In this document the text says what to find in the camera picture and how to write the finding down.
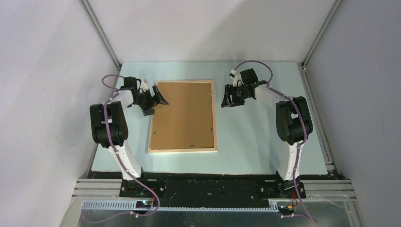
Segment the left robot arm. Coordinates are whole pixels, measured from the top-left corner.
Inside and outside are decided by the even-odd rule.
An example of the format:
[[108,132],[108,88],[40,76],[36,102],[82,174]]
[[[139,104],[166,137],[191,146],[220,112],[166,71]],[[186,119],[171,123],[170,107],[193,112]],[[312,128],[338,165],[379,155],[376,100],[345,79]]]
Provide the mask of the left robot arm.
[[123,77],[120,88],[112,87],[113,94],[100,104],[90,106],[91,133],[95,144],[106,149],[118,165],[118,171],[93,171],[94,179],[117,179],[123,181],[123,197],[162,197],[165,182],[152,182],[141,165],[134,158],[128,143],[129,129],[125,110],[137,105],[145,116],[155,113],[157,105],[168,105],[157,85],[148,87],[147,83],[136,77]]

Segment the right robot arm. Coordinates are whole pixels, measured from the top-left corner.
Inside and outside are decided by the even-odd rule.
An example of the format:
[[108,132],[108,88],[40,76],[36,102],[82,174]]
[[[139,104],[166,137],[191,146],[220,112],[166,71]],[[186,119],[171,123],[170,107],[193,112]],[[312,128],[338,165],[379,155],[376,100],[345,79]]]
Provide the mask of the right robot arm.
[[239,73],[231,70],[229,76],[233,82],[224,87],[222,108],[242,106],[248,98],[275,108],[277,134],[286,146],[275,175],[275,185],[269,192],[275,192],[281,198],[300,192],[300,156],[309,134],[313,132],[307,100],[303,96],[284,94],[273,88],[269,82],[258,80],[254,69]]

